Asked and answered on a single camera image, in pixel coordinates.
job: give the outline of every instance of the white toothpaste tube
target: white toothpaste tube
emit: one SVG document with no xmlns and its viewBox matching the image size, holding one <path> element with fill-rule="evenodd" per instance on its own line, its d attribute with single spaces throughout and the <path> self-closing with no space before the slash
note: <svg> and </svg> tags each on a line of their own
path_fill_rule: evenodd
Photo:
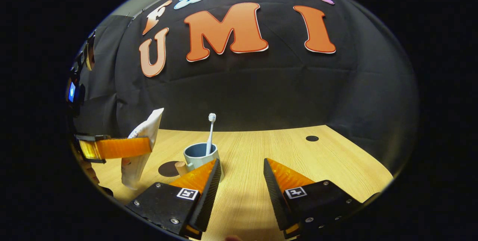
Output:
<svg viewBox="0 0 478 241">
<path fill-rule="evenodd" d="M 164 108 L 153 110 L 147 120 L 138 125 L 128 136 L 128 138 L 148 137 L 150 140 L 151 150 L 156 143 L 156 135 L 158 134 L 159 123 Z M 151 153 L 143 154 L 135 157 L 121 159 L 121 182 L 132 190 L 138 189 L 143 169 Z"/>
</svg>

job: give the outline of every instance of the black fabric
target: black fabric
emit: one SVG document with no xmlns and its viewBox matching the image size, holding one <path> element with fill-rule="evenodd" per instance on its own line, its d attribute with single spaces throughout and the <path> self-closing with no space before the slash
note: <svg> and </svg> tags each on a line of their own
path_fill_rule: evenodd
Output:
<svg viewBox="0 0 478 241">
<path fill-rule="evenodd" d="M 146 16 L 110 16 L 97 29 L 96 67 L 82 73 L 87 96 L 75 121 L 81 132 L 126 137 L 164 108 L 160 128 L 207 131 L 207 116 L 217 114 L 216 131 L 272 130 L 328 125 L 372 154 L 395 175 L 411 151 L 418 120 L 418 96 L 410 62 L 386 26 L 353 0 L 202 0 L 174 10 L 166 7 L 145 36 Z M 264 52 L 210 56 L 188 62 L 189 26 L 184 19 L 207 10 L 222 21 L 238 3 L 253 2 Z M 307 30 L 293 6 L 325 13 L 336 53 L 304 47 Z M 139 45 L 152 39 L 150 61 L 157 59 L 154 35 L 168 27 L 166 65 L 152 78 L 140 67 Z"/>
</svg>

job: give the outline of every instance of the toothbrush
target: toothbrush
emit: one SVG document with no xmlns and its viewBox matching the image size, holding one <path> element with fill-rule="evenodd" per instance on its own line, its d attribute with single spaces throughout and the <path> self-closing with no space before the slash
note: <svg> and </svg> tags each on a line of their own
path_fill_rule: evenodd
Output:
<svg viewBox="0 0 478 241">
<path fill-rule="evenodd" d="M 211 146 L 212 146 L 212 126 L 214 125 L 215 122 L 215 114 L 210 113 L 209 114 L 209 121 L 211 122 L 211 132 L 209 133 L 209 139 L 208 143 L 206 144 L 206 156 L 211 154 Z"/>
</svg>

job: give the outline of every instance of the dark circular mark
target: dark circular mark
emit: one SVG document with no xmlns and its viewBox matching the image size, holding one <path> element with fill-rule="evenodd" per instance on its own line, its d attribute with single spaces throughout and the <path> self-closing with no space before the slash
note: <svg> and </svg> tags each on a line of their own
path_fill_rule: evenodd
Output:
<svg viewBox="0 0 478 241">
<path fill-rule="evenodd" d="M 178 171 L 176 170 L 176 167 L 174 166 L 174 164 L 177 162 L 178 161 L 168 161 L 167 163 L 163 163 L 158 168 L 159 174 L 165 177 L 172 177 L 172 176 L 179 175 Z"/>
<path fill-rule="evenodd" d="M 315 135 L 309 135 L 308 137 L 305 138 L 308 141 L 314 142 L 319 139 L 319 137 L 316 137 Z"/>
</svg>

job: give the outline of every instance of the orange letter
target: orange letter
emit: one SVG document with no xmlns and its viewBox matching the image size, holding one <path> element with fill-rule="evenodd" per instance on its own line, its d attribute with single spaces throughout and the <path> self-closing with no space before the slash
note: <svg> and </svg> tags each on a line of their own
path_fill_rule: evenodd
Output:
<svg viewBox="0 0 478 241">
<path fill-rule="evenodd" d="M 226 49 L 227 40 L 234 30 L 234 42 L 231 50 L 235 53 L 261 52 L 269 47 L 261 37 L 257 24 L 256 3 L 235 4 L 219 22 L 208 11 L 194 13 L 184 19 L 189 24 L 191 51 L 186 60 L 196 62 L 209 57 L 210 51 L 204 48 L 203 36 L 209 42 L 215 53 L 222 54 Z"/>
<path fill-rule="evenodd" d="M 154 77 L 159 74 L 164 64 L 166 64 L 166 34 L 168 33 L 169 28 L 164 28 L 159 31 L 154 39 L 157 41 L 158 45 L 158 59 L 155 64 L 151 64 L 149 60 L 149 45 L 151 44 L 150 39 L 146 40 L 140 45 L 140 56 L 141 56 L 141 70 L 143 74 L 147 77 Z"/>
<path fill-rule="evenodd" d="M 294 6 L 294 10 L 300 12 L 305 21 L 309 37 L 304 43 L 305 48 L 311 52 L 334 53 L 335 45 L 330 42 L 322 19 L 324 12 L 308 6 Z"/>
<path fill-rule="evenodd" d="M 159 22 L 159 20 L 157 20 L 156 18 L 161 17 L 161 15 L 164 13 L 164 10 L 166 10 L 165 6 L 168 6 L 172 2 L 172 0 L 166 1 L 166 3 L 162 4 L 157 9 L 151 11 L 151 13 L 148 14 L 148 20 L 146 21 L 146 28 L 143 31 L 143 35 L 149 32 L 149 30 L 151 30 L 151 28 L 153 28 Z"/>
</svg>

